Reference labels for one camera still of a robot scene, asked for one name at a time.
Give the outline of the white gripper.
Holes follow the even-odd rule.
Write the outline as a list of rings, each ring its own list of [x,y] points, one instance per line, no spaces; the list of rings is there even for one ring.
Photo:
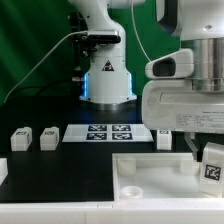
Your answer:
[[[198,133],[224,133],[224,93],[192,90],[189,80],[149,81],[142,93],[142,121],[150,130],[185,132],[184,139],[198,159]]]

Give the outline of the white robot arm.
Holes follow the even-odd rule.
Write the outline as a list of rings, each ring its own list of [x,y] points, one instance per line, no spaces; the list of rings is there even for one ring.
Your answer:
[[[116,108],[136,98],[125,65],[126,34],[110,8],[146,0],[68,0],[84,17],[93,44],[83,100]],[[156,0],[156,21],[180,38],[178,51],[150,60],[142,93],[142,121],[150,130],[224,133],[224,0]]]

